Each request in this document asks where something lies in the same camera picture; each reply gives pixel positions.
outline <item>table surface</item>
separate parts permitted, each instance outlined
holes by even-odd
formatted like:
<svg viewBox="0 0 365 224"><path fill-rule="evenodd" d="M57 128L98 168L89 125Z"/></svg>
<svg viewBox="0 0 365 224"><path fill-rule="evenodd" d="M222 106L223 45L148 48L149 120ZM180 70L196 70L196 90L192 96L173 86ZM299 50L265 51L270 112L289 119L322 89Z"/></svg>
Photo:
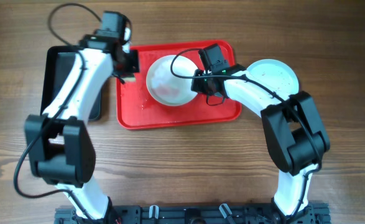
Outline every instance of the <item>table surface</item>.
<svg viewBox="0 0 365 224"><path fill-rule="evenodd" d="M0 0L0 223L52 223L64 195L38 200L12 188L25 148L24 120L40 109L46 51L61 43L47 30L62 0ZM365 1L84 1L120 11L134 24L133 44L224 39L237 63L274 58L290 65L315 99L331 149L313 176L308 198L328 202L333 223L365 223ZM79 8L55 16L76 42L98 23ZM236 121L128 131L116 119L114 80L103 90L103 117L88 126L96 169L115 205L270 202L278 170L261 120L243 109ZM20 175L30 193L52 190Z"/></svg>

